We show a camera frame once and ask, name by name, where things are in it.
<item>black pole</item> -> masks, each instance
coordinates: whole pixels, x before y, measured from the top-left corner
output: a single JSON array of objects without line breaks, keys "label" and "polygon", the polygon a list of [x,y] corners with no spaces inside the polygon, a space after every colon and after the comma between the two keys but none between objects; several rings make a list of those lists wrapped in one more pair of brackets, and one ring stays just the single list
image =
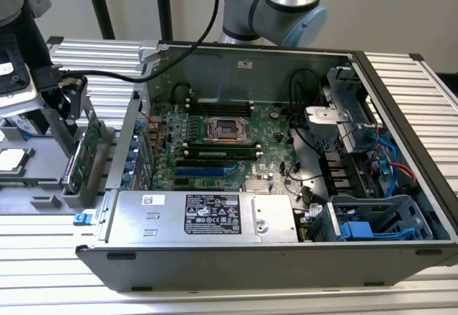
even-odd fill
[{"label": "black pole", "polygon": [[162,39],[173,40],[172,12],[170,11],[170,0],[157,0],[159,11],[160,33]]},{"label": "black pole", "polygon": [[109,18],[109,12],[107,8],[107,2],[105,0],[91,0],[94,7],[97,21],[99,22],[99,28],[102,33],[103,39],[115,39],[115,33],[113,32],[112,21]]}]

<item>sticker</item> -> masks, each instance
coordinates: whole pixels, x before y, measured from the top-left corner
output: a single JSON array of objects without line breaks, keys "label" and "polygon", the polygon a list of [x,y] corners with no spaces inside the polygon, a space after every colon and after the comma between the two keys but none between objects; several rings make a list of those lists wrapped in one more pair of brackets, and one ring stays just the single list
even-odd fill
[{"label": "sticker", "polygon": [[237,68],[240,68],[240,69],[252,69],[253,68],[253,61],[239,61],[237,63]]},{"label": "sticker", "polygon": [[165,195],[143,195],[142,205],[164,205]]},{"label": "sticker", "polygon": [[238,195],[186,195],[187,234],[241,234]]}]

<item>white wall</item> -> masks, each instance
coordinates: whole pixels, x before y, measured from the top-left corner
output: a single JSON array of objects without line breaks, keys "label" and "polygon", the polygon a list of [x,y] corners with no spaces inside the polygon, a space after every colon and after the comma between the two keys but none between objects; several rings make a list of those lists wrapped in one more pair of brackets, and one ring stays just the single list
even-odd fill
[{"label": "white wall", "polygon": [[[90,0],[52,0],[39,19],[45,37],[100,38]],[[107,0],[118,39],[160,38],[156,0]],[[322,0],[325,30],[313,45],[370,52],[419,52],[437,71],[458,70],[458,0]],[[213,0],[172,0],[175,39],[196,40]],[[223,4],[208,41],[218,38]]]}]

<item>cpu socket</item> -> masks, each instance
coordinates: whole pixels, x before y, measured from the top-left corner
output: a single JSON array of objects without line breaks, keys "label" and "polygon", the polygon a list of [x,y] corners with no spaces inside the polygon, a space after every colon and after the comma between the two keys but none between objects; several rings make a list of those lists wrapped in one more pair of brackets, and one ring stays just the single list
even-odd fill
[{"label": "cpu socket", "polygon": [[221,143],[249,143],[243,118],[209,118],[205,141]]}]

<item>warning label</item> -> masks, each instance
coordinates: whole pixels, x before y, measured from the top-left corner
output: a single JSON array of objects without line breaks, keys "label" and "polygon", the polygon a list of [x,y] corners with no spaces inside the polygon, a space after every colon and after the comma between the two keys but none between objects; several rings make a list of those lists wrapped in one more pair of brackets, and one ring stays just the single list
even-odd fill
[{"label": "warning label", "polygon": [[238,195],[186,195],[187,234],[241,234]]}]

